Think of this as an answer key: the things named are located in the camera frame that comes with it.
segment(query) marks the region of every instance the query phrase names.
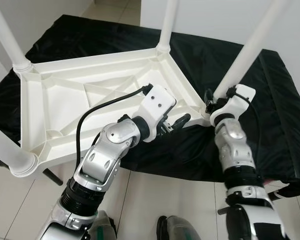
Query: tiled floor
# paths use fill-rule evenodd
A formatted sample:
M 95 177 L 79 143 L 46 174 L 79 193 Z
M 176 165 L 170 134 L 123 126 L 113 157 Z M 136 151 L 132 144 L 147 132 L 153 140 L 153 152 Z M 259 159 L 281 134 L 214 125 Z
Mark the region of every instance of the tiled floor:
M 85 18 L 140 24 L 140 0 L 96 0 Z M 74 162 L 52 170 L 64 180 L 71 176 Z M 267 191 L 283 184 L 273 182 Z M 38 179 L 13 177 L 0 167 L 0 239 L 33 240 L 51 208 L 64 190 L 44 175 Z M 222 183 L 186 181 L 120 169 L 99 209 L 106 210 L 118 229 L 120 240 L 156 239 L 156 221 L 161 215 L 178 215 L 194 225 L 202 240 L 226 240 Z M 300 196 L 280 199 L 275 206 L 291 240 L 300 240 Z

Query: black tablecloth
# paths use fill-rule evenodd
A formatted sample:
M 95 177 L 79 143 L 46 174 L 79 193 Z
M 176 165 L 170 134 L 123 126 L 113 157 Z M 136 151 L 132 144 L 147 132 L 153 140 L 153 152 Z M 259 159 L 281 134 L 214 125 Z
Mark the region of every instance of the black tablecloth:
M 154 48 L 160 31 L 63 15 L 33 45 L 33 63 Z M 171 56 L 203 99 L 215 90 L 242 45 L 173 33 Z M 300 182 L 300 96 L 277 52 L 263 50 L 241 81 L 256 89 L 252 103 L 261 122 L 257 168 L 265 178 Z M 252 151 L 256 122 L 249 109 L 240 122 Z M 11 71 L 0 83 L 0 129 L 20 139 L 20 80 Z M 192 126 L 131 149 L 121 166 L 133 171 L 188 180 L 222 182 L 214 128 Z

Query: black wire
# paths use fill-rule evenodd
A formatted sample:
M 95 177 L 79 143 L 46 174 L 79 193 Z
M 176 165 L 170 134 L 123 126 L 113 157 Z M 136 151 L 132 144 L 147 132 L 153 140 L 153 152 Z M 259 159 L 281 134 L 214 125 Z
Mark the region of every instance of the black wire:
M 143 86 L 141 88 L 139 88 L 137 91 L 134 91 L 132 93 L 129 93 L 127 95 L 124 95 L 124 96 L 121 96 L 121 97 L 118 97 L 116 99 L 113 99 L 113 100 L 110 100 L 110 101 L 107 101 L 105 103 L 102 103 L 98 106 L 95 106 L 93 108 L 91 108 L 89 111 L 87 111 L 86 113 L 84 113 L 82 115 L 82 117 L 80 118 L 79 120 L 79 123 L 76 127 L 76 134 L 75 134 L 75 144 L 76 144 L 76 164 L 75 164 L 75 169 L 77 169 L 77 167 L 79 166 L 80 164 L 80 160 L 81 160 L 81 150 L 80 150 L 80 131 L 81 131 L 81 126 L 82 126 L 82 123 L 84 122 L 85 118 L 91 114 L 92 112 L 96 111 L 96 110 L 99 110 L 101 108 L 104 108 L 106 106 L 109 106 L 111 104 L 114 104 L 114 103 L 117 103 L 119 101 L 122 101 L 122 100 L 125 100 L 125 99 L 128 99 L 134 95 L 137 95 L 138 93 L 141 93 L 143 90 L 145 90 L 148 86 Z
M 257 112 L 255 106 L 247 98 L 245 98 L 244 96 L 241 96 L 240 94 L 238 94 L 236 92 L 233 93 L 233 95 L 235 95 L 235 96 L 243 99 L 244 101 L 246 101 L 253 110 L 255 121 L 256 121 L 256 130 L 258 132 L 258 141 L 257 141 L 257 146 L 256 146 L 256 151 L 255 151 L 255 156 L 254 156 L 254 162 L 255 162 L 255 164 L 257 164 L 258 156 L 259 156 L 259 148 L 260 148 L 260 145 L 261 145 L 261 125 L 260 125 L 260 121 L 259 121 L 258 112 Z
M 98 138 L 100 137 L 100 132 L 98 133 L 98 135 L 97 136 L 95 136 L 95 138 L 94 138 L 94 140 L 93 140 L 93 142 L 92 142 L 92 144 L 91 144 L 91 146 L 93 146 L 93 145 L 95 145 L 96 144 L 96 142 L 97 142 L 97 140 L 98 140 Z

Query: black cable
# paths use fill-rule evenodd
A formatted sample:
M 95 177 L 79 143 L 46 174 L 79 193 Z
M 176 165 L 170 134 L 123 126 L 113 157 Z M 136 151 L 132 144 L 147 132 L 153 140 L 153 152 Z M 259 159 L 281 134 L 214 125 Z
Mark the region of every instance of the black cable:
M 97 142 L 97 140 L 98 140 L 98 138 L 100 137 L 100 132 L 98 133 L 98 135 L 97 136 L 95 136 L 95 138 L 94 138 L 94 140 L 93 140 L 93 142 L 92 142 L 92 144 L 91 144 L 91 146 L 93 146 L 93 145 L 95 145 L 96 144 L 96 142 Z
M 152 85 L 149 84 L 147 86 L 143 86 L 141 88 L 139 88 L 137 91 L 134 91 L 132 93 L 129 93 L 127 95 L 124 95 L 124 96 L 121 96 L 121 97 L 118 97 L 116 99 L 113 99 L 113 100 L 110 100 L 110 101 L 107 101 L 105 103 L 102 103 L 98 106 L 95 106 L 93 108 L 91 108 L 90 110 L 88 110 L 86 113 L 84 113 L 82 115 L 82 117 L 80 118 L 79 122 L 78 122 L 78 125 L 76 127 L 76 134 L 75 134 L 75 144 L 76 144 L 76 164 L 75 164 L 75 169 L 77 169 L 77 167 L 79 166 L 80 164 L 80 160 L 81 160 L 81 150 L 80 150 L 80 131 L 81 131 L 81 126 L 82 126 L 82 123 L 84 122 L 85 118 L 91 114 L 92 112 L 96 111 L 96 110 L 99 110 L 101 108 L 104 108 L 106 106 L 109 106 L 111 104 L 114 104 L 114 103 L 117 103 L 119 101 L 122 101 L 122 100 L 125 100 L 125 99 L 128 99 L 134 95 L 137 95 L 138 93 L 141 93 L 141 92 L 146 92 L 148 93 L 150 91 L 150 89 L 152 88 Z
M 261 145 L 261 126 L 260 126 L 258 112 L 257 112 L 255 106 L 247 98 L 245 98 L 244 96 L 242 96 L 242 95 L 240 95 L 236 92 L 232 93 L 232 95 L 235 95 L 235 96 L 241 98 L 242 100 L 246 101 L 253 110 L 255 121 L 256 121 L 256 130 L 258 132 L 258 141 L 257 141 L 257 146 L 256 146 L 256 151 L 255 151 L 255 156 L 254 156 L 254 158 L 255 158 L 254 162 L 257 164 L 258 155 L 259 155 L 259 148 L 260 148 L 260 145 Z

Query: black cloth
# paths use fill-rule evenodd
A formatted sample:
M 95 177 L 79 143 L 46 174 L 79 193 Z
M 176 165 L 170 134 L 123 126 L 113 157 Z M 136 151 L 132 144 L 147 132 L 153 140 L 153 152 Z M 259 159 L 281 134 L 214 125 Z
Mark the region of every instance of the black cloth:
M 160 31 L 63 15 L 33 45 L 33 63 L 154 48 Z M 214 91 L 242 45 L 206 37 L 172 33 L 171 56 L 203 99 Z M 252 103 L 262 130 L 259 158 L 268 179 L 300 180 L 300 96 L 277 52 L 263 50 L 241 81 L 256 89 Z M 241 117 L 248 144 L 256 150 L 256 121 L 251 109 Z M 0 129 L 20 139 L 20 80 L 11 71 L 0 83 Z M 129 151 L 121 166 L 133 171 L 188 180 L 222 182 L 212 127 L 191 126 Z

